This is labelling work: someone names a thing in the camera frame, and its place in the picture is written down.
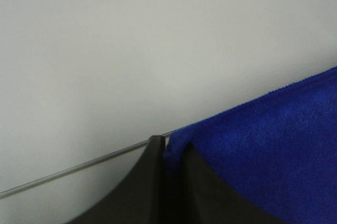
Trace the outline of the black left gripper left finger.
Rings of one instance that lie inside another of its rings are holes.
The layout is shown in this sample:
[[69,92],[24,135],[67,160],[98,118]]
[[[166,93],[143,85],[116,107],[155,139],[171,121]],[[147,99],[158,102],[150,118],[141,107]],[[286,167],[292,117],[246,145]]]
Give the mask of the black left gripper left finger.
[[165,137],[149,138],[127,176],[96,205],[70,223],[159,223]]

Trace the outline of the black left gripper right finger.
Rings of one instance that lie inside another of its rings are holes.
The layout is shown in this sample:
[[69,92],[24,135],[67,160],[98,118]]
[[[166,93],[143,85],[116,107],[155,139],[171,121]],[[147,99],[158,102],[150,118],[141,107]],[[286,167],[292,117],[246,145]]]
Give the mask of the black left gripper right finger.
[[181,160],[186,223],[283,223],[239,195],[191,144]]

